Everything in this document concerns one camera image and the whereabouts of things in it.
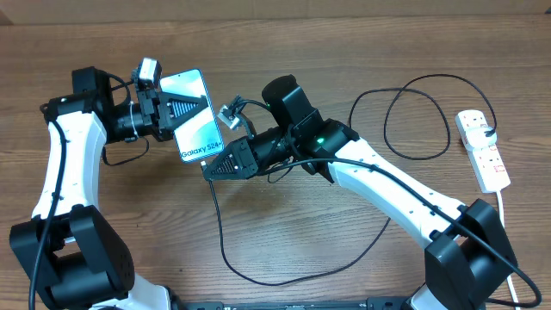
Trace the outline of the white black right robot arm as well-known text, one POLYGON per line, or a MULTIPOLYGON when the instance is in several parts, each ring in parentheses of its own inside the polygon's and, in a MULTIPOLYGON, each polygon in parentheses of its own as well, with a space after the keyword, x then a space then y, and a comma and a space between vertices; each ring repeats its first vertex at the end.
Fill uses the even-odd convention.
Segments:
POLYGON ((267 176, 299 166, 349 189, 399 224, 424 252, 424 284, 407 309, 478 309, 518 262, 496 209, 466 205, 426 187, 380 156, 350 124, 324 119, 291 76, 262 92, 275 127, 229 143, 203 164, 209 183, 267 176))

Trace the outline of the blue Samsung smartphone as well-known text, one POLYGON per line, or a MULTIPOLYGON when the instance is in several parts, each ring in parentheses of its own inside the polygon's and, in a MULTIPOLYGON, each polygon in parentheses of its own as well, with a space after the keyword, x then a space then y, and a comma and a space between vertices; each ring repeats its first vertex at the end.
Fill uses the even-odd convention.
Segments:
POLYGON ((180 159, 190 163, 220 153, 225 144, 201 71, 192 69, 163 77, 160 87, 162 91, 179 96, 203 97, 207 102, 205 108, 174 131, 180 159))

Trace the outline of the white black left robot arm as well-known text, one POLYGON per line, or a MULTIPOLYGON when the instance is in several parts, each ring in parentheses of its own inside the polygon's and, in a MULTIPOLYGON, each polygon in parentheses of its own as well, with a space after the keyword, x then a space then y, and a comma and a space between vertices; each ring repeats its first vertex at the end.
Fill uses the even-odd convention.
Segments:
POLYGON ((185 162, 224 143, 202 73, 164 76, 143 59, 129 80, 93 66, 71 74, 73 92, 41 106, 50 154, 40 199, 9 245, 29 281, 29 303, 50 309, 180 309, 169 288, 139 276, 122 238, 99 207, 105 147, 175 141, 185 162))

